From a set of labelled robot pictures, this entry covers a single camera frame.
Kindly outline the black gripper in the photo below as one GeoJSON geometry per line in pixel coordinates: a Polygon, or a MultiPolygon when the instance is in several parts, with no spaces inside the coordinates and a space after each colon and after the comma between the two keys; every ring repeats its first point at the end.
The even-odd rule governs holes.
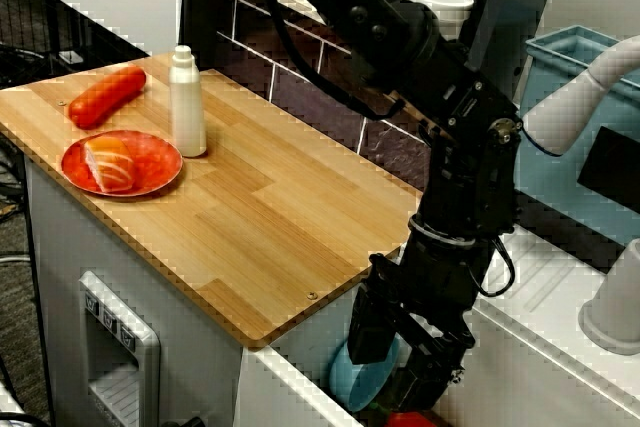
{"type": "Polygon", "coordinates": [[[479,295],[498,235],[445,237],[417,220],[399,262],[370,256],[369,275],[354,300],[347,349],[354,365],[386,359],[395,334],[409,346],[406,364],[384,385],[379,400],[393,412],[430,410],[451,384],[460,382],[466,348],[475,344],[463,314],[479,295]]]}

